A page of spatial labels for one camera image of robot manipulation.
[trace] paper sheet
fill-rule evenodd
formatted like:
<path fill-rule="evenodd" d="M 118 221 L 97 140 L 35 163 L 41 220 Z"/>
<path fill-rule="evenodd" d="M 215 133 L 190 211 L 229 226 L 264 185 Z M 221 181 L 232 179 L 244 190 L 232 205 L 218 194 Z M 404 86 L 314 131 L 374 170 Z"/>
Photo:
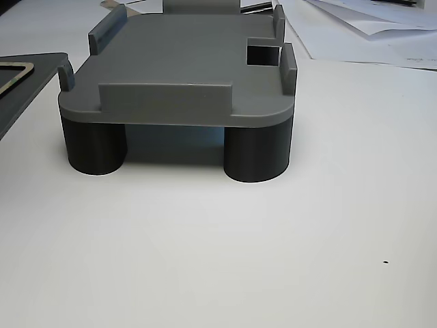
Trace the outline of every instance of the paper sheet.
<path fill-rule="evenodd" d="M 394 23 L 387 20 L 382 20 L 373 16 L 356 12 L 347 8 L 339 7 L 338 5 L 332 5 L 323 0 L 307 0 L 309 3 L 319 7 L 321 10 L 325 10 L 329 14 L 336 16 L 347 24 L 359 29 L 368 36 L 379 33 L 381 31 L 388 30 L 429 30 L 425 27 L 417 27 L 414 25 Z"/>
<path fill-rule="evenodd" d="M 355 28 L 306 1 L 279 2 L 313 59 L 437 69 L 437 32 L 387 31 L 382 33 L 393 32 L 393 37 L 369 41 Z"/>
<path fill-rule="evenodd" d="M 437 14 L 426 12 L 420 8 L 371 0 L 323 0 L 323 2 L 389 22 L 411 25 L 423 29 L 437 29 Z"/>

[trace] gray plastic object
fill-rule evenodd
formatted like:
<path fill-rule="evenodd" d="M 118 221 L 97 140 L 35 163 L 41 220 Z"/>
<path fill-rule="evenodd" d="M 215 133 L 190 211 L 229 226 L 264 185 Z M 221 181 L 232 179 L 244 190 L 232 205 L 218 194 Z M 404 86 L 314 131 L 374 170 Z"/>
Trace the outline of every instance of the gray plastic object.
<path fill-rule="evenodd" d="M 263 138 L 288 122 L 291 138 L 297 67 L 282 7 L 273 17 L 240 14 L 239 0 L 164 0 L 163 8 L 127 18 L 119 5 L 90 32 L 91 56 L 76 74 L 59 71 L 63 120 L 264 128 Z"/>
<path fill-rule="evenodd" d="M 31 101 L 56 74 L 58 66 L 69 66 L 66 53 L 42 53 L 0 57 L 0 62 L 32 63 L 33 72 L 19 81 L 13 89 L 0 96 L 0 139 L 20 117 Z M 8 82 L 16 72 L 0 70 L 0 87 Z"/>

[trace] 3d printed stand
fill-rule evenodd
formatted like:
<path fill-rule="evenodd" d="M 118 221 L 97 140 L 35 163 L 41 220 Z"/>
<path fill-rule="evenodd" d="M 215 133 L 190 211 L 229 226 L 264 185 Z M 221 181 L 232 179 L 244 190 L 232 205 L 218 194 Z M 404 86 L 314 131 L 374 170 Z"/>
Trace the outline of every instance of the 3d printed stand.
<path fill-rule="evenodd" d="M 274 16 L 239 0 L 164 0 L 163 14 L 116 7 L 89 33 L 76 74 L 59 68 L 59 108 L 71 165 L 108 174 L 126 156 L 125 124 L 224 126 L 224 169 L 264 181 L 288 166 L 297 68 Z"/>

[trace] square cutout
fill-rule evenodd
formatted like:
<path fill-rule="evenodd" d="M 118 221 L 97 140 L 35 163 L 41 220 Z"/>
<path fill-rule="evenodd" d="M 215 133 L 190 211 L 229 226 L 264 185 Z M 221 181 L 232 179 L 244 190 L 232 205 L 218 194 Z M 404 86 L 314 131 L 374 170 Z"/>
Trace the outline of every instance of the square cutout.
<path fill-rule="evenodd" d="M 279 66 L 278 46 L 247 46 L 247 64 Z"/>

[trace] black cylindrical leg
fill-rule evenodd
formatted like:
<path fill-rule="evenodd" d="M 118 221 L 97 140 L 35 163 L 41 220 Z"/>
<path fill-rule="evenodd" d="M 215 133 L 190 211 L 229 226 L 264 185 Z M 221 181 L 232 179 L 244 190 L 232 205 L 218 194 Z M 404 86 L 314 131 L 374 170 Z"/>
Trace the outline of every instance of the black cylindrical leg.
<path fill-rule="evenodd" d="M 266 128 L 225 128 L 226 174 L 237 181 L 270 180 L 287 169 L 293 117 Z"/>
<path fill-rule="evenodd" d="M 61 121 L 73 168 L 98 176 L 122 166 L 128 150 L 124 124 L 79 123 L 62 115 Z"/>

